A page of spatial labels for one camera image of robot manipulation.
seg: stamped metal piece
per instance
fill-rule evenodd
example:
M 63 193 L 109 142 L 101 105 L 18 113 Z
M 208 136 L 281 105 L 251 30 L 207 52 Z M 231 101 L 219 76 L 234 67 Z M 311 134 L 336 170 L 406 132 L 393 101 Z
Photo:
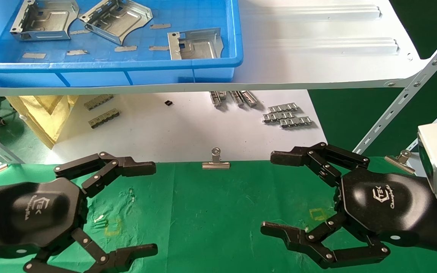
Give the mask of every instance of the stamped metal piece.
M 293 112 L 269 113 L 263 114 L 262 117 L 264 118 L 262 122 L 269 123 L 280 121 L 281 119 L 292 119 L 294 118 L 294 114 Z
M 105 94 L 100 95 L 99 97 L 93 98 L 92 100 L 89 100 L 88 102 L 84 103 L 84 107 L 87 108 L 87 110 L 92 110 L 96 107 L 98 107 L 101 104 L 104 104 L 114 98 L 114 95 L 111 94 Z
M 220 28 L 168 33 L 172 60 L 215 59 L 223 50 Z
M 220 148 L 214 147 L 212 149 L 212 162 L 201 163 L 202 169 L 230 169 L 229 162 L 220 161 Z
M 107 111 L 104 114 L 96 117 L 95 119 L 91 119 L 89 121 L 90 127 L 92 129 L 95 129 L 105 122 L 110 121 L 111 119 L 114 119 L 115 117 L 119 116 L 119 111 L 117 109 L 112 109 L 111 111 Z
M 294 102 L 291 102 L 289 104 L 276 105 L 274 107 L 267 108 L 267 110 L 269 110 L 270 113 L 298 111 L 298 109 L 299 107 Z
M 214 107 L 220 107 L 222 105 L 222 101 L 220 100 L 220 96 L 217 91 L 210 91 L 210 98 L 212 99 L 212 103 Z
M 231 91 L 230 94 L 238 107 L 244 106 L 244 99 L 242 98 L 240 91 Z
M 153 18 L 151 9 L 131 0 L 102 0 L 79 17 L 84 28 L 118 45 Z
M 242 97 L 244 98 L 244 101 L 247 103 L 249 107 L 256 107 L 257 106 L 257 99 L 250 93 L 248 90 L 242 91 Z
M 75 0 L 24 0 L 10 33 L 18 41 L 69 40 L 78 14 Z
M 281 128 L 297 127 L 297 126 L 310 126 L 312 123 L 308 116 L 301 116 L 299 118 L 281 119 L 279 126 Z

